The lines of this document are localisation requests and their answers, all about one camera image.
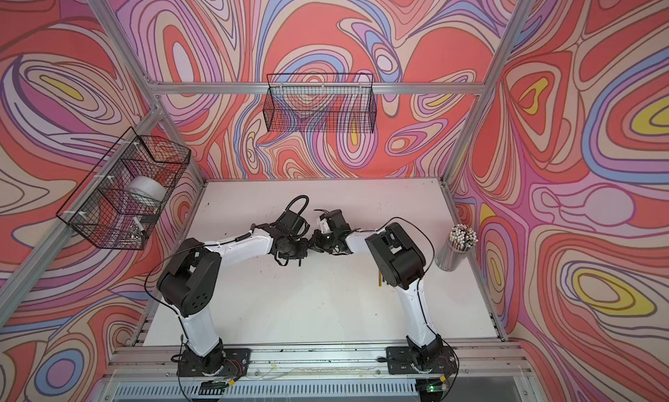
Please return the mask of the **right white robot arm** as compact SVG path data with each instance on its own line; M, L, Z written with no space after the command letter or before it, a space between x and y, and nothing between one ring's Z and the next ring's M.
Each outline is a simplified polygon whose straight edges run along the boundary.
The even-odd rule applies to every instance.
M434 331L423 303L427 259L403 222L400 217L392 217L376 230L353 229L340 210L324 211L309 246L333 256L364 253L373 257L381 280L393 287L400 299L407 321L410 364L418 372L426 372L441 355L444 341Z

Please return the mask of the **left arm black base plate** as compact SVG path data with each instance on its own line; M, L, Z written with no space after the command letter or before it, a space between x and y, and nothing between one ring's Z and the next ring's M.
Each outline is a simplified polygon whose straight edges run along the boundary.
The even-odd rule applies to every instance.
M174 362L180 378L239 379L247 375L250 356L249 348L232 348L200 357L187 347Z

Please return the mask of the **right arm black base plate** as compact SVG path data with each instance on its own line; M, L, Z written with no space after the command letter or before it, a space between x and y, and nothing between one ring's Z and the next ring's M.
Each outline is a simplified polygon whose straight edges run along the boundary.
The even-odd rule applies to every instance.
M415 349L409 346L388 346L384 358L391 375L439 374L446 377L459 370L456 354L449 347Z

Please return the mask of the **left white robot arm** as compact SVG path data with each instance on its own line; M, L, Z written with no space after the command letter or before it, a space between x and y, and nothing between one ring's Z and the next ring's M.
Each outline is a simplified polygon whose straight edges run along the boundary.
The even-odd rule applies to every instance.
M170 257L157 283L159 293L179 319L190 355L214 370L224 362L222 339L209 308L223 267L270 255L281 266L308 254L310 228L301 215L286 210L272 223L254 224L238 237L215 242L188 238Z

